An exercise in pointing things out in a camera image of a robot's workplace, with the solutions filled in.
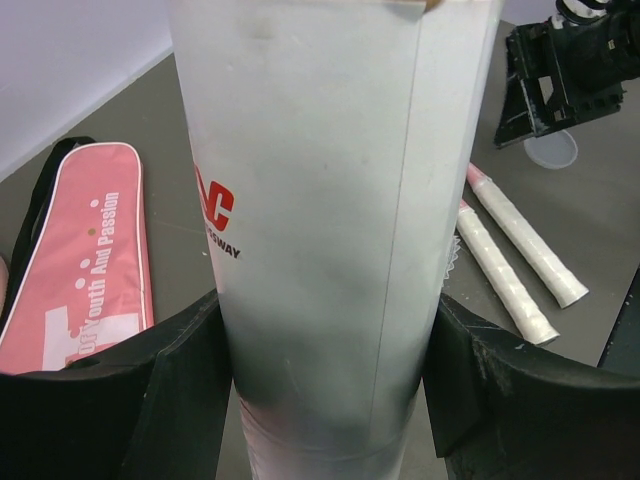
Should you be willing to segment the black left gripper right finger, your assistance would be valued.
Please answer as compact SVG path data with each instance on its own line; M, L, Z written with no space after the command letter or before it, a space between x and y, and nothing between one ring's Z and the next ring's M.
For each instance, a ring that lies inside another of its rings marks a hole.
M422 373L451 479L636 479L639 381L537 347L442 295Z

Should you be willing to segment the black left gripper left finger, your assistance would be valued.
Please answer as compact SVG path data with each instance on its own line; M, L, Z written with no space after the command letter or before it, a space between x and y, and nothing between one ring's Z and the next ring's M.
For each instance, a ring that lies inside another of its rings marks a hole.
M5 479L212 479L231 387L216 292L53 372L1 378Z

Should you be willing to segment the white shuttlecock tube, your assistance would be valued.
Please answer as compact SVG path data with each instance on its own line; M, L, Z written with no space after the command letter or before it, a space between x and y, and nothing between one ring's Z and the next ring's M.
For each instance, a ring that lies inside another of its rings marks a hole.
M256 479L395 479L503 5L172 1Z

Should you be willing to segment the clear round tube lid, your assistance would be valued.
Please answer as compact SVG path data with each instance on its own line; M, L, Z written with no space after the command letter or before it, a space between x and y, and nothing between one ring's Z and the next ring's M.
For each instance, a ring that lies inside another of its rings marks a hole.
M578 146L572 135L562 130L523 142L527 156L537 165L559 170L572 165L578 157Z

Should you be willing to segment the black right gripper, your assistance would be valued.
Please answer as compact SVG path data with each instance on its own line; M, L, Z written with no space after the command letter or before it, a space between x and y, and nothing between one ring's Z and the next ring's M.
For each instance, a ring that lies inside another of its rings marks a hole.
M549 19L506 37L506 91L493 143L541 137L620 110L639 77L637 1L557 1Z

